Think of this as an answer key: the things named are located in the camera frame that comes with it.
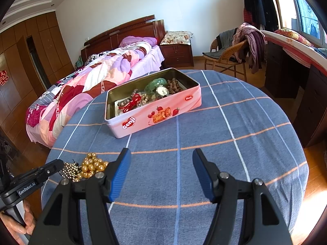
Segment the person's left hand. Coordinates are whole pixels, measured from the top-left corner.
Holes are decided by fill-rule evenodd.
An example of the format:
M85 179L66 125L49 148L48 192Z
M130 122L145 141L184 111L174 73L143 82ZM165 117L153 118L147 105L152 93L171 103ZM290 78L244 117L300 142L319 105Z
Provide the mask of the person's left hand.
M20 223L14 220L11 216L4 214L4 212L1 212L1 220L4 223L5 227L15 239L15 241L21 245L24 245L25 243L23 242L20 235L32 235L34 227L36 226L36 219L34 218L34 214L30 209L30 203L27 200L23 200L23 207L25 212L25 227L23 227Z

